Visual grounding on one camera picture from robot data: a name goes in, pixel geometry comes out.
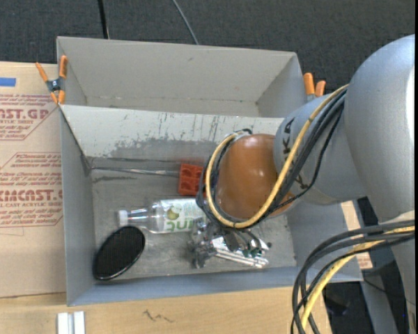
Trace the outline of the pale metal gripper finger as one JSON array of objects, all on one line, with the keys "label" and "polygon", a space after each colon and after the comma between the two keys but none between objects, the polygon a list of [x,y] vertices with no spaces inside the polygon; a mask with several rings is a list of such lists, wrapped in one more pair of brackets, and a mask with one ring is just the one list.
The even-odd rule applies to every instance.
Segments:
[{"label": "pale metal gripper finger", "polygon": [[193,241],[187,242],[187,249],[195,256],[207,256],[209,254],[208,243],[206,241]]},{"label": "pale metal gripper finger", "polygon": [[196,269],[202,269],[210,258],[211,256],[207,254],[196,254],[193,257],[192,265]]}]

